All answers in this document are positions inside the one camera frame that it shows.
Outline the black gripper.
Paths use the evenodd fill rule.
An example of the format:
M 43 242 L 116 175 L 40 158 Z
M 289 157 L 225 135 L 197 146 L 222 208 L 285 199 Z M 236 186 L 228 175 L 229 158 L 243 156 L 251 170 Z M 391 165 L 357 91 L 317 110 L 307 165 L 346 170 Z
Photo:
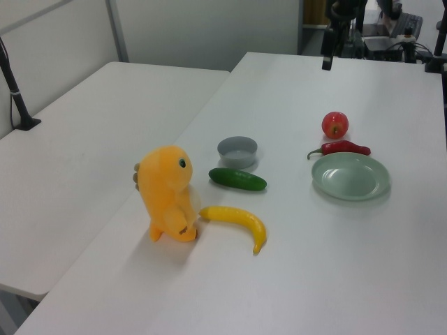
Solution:
M 364 0 L 335 0 L 329 1 L 329 20 L 331 22 L 356 21 L 356 29 L 363 30 L 366 1 Z M 321 55 L 323 57 L 322 69 L 331 70 L 335 49 L 335 56 L 341 56 L 344 49 L 344 32 L 339 30 L 336 34 L 333 29 L 326 29 L 323 34 Z

